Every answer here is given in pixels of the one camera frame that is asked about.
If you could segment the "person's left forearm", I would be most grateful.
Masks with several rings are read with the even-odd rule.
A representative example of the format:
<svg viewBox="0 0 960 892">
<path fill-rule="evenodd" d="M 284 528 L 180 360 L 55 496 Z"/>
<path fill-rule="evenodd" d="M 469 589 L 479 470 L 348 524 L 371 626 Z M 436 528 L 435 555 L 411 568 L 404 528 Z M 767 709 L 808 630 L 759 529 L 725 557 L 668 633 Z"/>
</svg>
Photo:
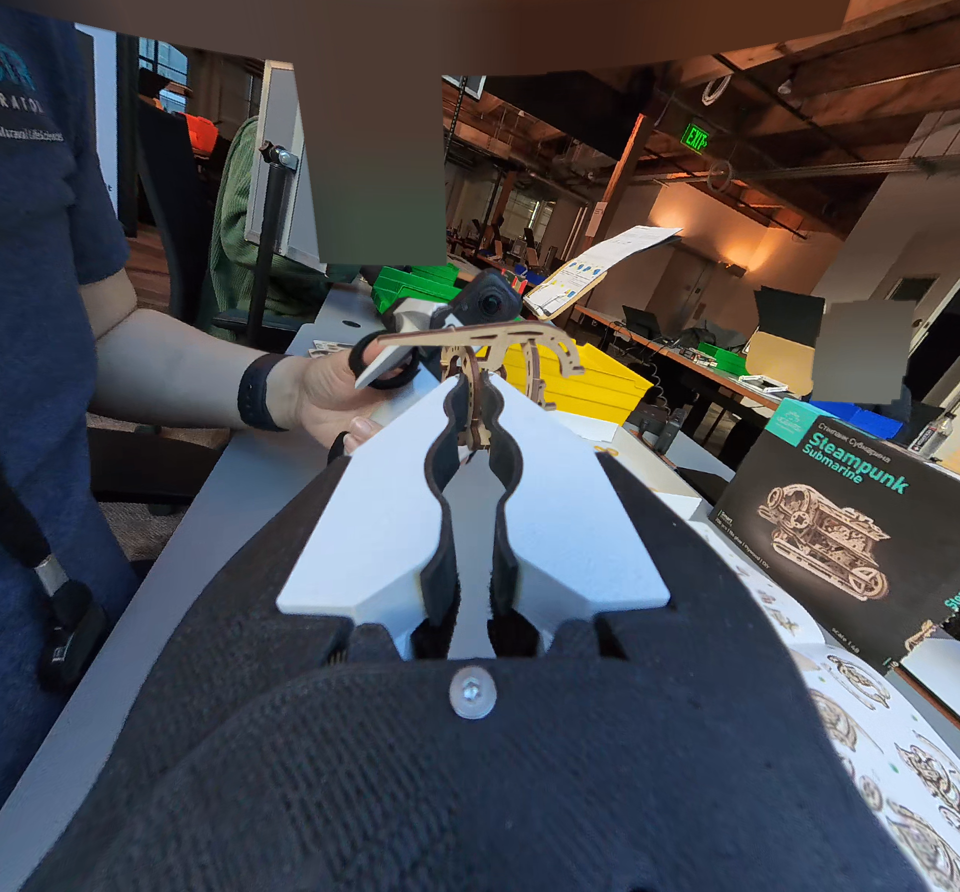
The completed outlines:
<svg viewBox="0 0 960 892">
<path fill-rule="evenodd" d="M 244 428 L 239 385 L 259 351 L 138 308 L 125 271 L 82 285 L 79 294 L 97 356 L 91 413 L 174 428 Z"/>
</svg>

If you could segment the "curved wooden model part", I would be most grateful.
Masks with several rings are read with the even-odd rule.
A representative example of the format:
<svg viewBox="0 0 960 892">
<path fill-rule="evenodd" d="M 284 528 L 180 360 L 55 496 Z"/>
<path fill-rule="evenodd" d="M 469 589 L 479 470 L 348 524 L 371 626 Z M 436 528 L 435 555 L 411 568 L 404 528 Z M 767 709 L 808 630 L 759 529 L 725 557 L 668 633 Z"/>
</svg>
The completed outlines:
<svg viewBox="0 0 960 892">
<path fill-rule="evenodd" d="M 413 349 L 438 347 L 443 377 L 455 374 L 467 384 L 467 420 L 465 425 L 458 426 L 458 443 L 471 452 L 490 447 L 491 430 L 482 418 L 483 376 L 491 377 L 500 372 L 510 347 L 522 347 L 526 395 L 542 408 L 552 409 L 553 406 L 545 399 L 540 346 L 548 347 L 557 355 L 561 376 L 578 376 L 585 372 L 577 346 L 570 336 L 543 322 L 448 325 L 435 330 L 385 334 L 381 340 L 383 349 L 372 366 L 354 374 L 356 387 L 370 387 Z"/>
</svg>

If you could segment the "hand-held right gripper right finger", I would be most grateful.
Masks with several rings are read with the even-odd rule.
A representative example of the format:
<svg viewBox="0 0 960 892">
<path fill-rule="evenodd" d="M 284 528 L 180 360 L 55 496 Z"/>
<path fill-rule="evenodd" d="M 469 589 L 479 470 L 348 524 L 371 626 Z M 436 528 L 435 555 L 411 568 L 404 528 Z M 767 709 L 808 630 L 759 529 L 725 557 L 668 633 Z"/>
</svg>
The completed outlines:
<svg viewBox="0 0 960 892">
<path fill-rule="evenodd" d="M 483 375 L 496 505 L 487 632 L 496 651 L 548 647 L 570 620 L 666 607 L 670 592 L 598 454 L 553 413 Z"/>
</svg>

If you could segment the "tall black chair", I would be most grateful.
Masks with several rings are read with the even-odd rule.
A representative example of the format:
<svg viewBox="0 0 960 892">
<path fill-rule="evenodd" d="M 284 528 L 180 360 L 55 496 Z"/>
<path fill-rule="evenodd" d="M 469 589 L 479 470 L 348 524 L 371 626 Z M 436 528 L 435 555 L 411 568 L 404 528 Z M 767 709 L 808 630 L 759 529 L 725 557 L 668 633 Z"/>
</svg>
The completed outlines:
<svg viewBox="0 0 960 892">
<path fill-rule="evenodd" d="M 196 325 L 208 284 L 213 208 L 186 118 L 139 101 L 137 161 L 171 280 L 171 314 Z"/>
</svg>

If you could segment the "open cardboard box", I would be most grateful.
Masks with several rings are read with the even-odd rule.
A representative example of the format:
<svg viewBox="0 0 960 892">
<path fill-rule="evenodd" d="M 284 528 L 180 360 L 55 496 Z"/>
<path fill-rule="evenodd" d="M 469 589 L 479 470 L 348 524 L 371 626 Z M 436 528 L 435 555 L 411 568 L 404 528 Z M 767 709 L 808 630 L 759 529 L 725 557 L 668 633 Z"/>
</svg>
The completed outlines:
<svg viewBox="0 0 960 892">
<path fill-rule="evenodd" d="M 747 373 L 778 381 L 800 398 L 809 396 L 825 300 L 767 286 L 753 294 L 758 328 L 750 337 Z"/>
</svg>

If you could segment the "printed instruction sheet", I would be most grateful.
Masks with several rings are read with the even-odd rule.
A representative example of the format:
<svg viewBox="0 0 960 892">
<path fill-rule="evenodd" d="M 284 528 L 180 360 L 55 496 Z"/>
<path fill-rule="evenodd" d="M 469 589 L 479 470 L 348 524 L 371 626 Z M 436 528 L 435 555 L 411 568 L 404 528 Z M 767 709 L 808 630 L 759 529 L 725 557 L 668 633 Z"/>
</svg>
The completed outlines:
<svg viewBox="0 0 960 892">
<path fill-rule="evenodd" d="M 732 568 L 789 650 L 854 786 L 929 890 L 959 889 L 958 758 L 918 709 L 713 526 L 692 528 Z"/>
</svg>

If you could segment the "small green bin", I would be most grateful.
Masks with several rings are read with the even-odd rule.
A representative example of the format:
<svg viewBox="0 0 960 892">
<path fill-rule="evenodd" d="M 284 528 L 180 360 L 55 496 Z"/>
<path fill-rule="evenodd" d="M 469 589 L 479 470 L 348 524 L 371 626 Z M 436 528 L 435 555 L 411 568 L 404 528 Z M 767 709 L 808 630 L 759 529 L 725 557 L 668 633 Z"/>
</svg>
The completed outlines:
<svg viewBox="0 0 960 892">
<path fill-rule="evenodd" d="M 697 350 L 714 361 L 716 370 L 736 377 L 748 373 L 746 358 L 740 353 L 706 342 L 700 343 Z"/>
</svg>

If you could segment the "wooden clipboard stand with paper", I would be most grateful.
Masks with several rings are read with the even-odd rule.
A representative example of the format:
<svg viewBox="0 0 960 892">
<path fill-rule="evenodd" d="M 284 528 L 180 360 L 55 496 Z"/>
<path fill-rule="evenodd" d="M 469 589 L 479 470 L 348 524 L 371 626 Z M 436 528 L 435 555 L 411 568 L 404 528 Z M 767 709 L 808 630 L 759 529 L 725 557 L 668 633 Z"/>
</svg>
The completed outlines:
<svg viewBox="0 0 960 892">
<path fill-rule="evenodd" d="M 601 283 L 607 273 L 635 254 L 673 241 L 680 228 L 635 226 L 608 238 L 566 262 L 523 298 L 539 321 L 549 321 Z"/>
</svg>

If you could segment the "person's left hand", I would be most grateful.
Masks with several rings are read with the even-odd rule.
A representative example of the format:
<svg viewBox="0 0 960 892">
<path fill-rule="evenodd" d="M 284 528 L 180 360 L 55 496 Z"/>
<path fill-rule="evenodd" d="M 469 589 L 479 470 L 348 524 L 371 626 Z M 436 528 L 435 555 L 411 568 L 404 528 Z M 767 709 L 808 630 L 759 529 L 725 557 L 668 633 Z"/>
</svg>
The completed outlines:
<svg viewBox="0 0 960 892">
<path fill-rule="evenodd" d="M 342 437 L 343 453 L 353 454 L 381 425 L 374 419 L 385 402 L 402 389 L 358 390 L 348 354 L 327 357 L 285 357 L 266 378 L 266 409 L 273 423 L 285 430 L 303 429 L 331 449 Z"/>
</svg>

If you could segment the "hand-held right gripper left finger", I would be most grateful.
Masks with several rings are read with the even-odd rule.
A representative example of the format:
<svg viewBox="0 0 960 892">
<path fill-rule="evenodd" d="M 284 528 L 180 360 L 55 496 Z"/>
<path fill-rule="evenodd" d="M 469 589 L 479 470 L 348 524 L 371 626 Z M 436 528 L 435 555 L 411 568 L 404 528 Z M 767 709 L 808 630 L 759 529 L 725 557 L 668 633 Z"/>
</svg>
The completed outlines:
<svg viewBox="0 0 960 892">
<path fill-rule="evenodd" d="M 450 509 L 441 488 L 460 466 L 457 431 L 469 405 L 461 375 L 438 384 L 352 454 L 276 598 L 294 616 L 383 626 L 403 659 L 433 612 L 441 622 L 457 574 L 425 598 L 421 574 L 443 549 Z"/>
</svg>

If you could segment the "clear water bottle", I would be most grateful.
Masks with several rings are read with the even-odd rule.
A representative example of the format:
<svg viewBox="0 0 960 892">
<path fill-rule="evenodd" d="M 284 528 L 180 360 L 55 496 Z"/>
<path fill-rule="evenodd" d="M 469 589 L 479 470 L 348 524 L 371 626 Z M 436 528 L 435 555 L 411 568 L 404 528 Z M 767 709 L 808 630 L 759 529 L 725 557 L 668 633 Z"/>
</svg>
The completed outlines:
<svg viewBox="0 0 960 892">
<path fill-rule="evenodd" d="M 910 443 L 908 450 L 924 459 L 932 461 L 941 457 L 941 452 L 954 432 L 956 413 L 945 412 L 931 421 Z"/>
</svg>

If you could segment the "green plastic bin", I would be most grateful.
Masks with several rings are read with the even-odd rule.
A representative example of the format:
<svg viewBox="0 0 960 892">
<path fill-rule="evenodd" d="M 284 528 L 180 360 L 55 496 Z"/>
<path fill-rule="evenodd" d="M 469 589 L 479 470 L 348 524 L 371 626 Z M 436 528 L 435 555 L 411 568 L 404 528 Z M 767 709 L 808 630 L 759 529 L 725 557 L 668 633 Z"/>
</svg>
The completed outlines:
<svg viewBox="0 0 960 892">
<path fill-rule="evenodd" d="M 459 294 L 459 275 L 457 266 L 450 263 L 412 266 L 408 272 L 385 266 L 372 286 L 371 299 L 379 314 L 403 298 L 446 304 Z"/>
</svg>

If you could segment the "black wristband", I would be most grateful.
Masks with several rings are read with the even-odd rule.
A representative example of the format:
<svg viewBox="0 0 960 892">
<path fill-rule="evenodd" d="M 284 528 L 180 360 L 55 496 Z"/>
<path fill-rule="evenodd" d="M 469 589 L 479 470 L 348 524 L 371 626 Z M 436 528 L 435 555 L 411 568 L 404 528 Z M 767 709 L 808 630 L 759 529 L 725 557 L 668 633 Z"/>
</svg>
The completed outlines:
<svg viewBox="0 0 960 892">
<path fill-rule="evenodd" d="M 288 358 L 281 354 L 262 354 L 244 370 L 238 387 L 237 409 L 242 423 L 248 428 L 273 433 L 288 431 L 275 422 L 267 402 L 268 377 L 277 365 Z"/>
</svg>

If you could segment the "black stand pole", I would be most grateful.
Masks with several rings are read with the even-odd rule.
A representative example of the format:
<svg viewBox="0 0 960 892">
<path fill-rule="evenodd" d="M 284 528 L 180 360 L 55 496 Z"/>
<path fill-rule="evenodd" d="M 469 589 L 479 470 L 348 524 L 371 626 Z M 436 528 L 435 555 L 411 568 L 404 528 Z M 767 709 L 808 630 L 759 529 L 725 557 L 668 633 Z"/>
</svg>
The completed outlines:
<svg viewBox="0 0 960 892">
<path fill-rule="evenodd" d="M 280 253 L 284 222 L 299 160 L 288 150 L 265 141 L 259 150 L 268 166 L 267 188 L 258 255 L 246 321 L 246 345 L 257 347 L 263 327 L 273 259 Z"/>
</svg>

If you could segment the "black model kit box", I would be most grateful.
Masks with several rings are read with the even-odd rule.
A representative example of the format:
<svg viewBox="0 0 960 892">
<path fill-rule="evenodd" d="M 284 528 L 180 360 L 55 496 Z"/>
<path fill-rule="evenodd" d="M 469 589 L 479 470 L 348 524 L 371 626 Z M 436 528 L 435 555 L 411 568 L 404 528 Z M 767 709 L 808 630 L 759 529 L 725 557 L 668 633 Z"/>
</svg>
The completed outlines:
<svg viewBox="0 0 960 892">
<path fill-rule="evenodd" d="M 958 476 L 812 404 L 779 404 L 710 519 L 875 668 L 958 619 Z"/>
</svg>

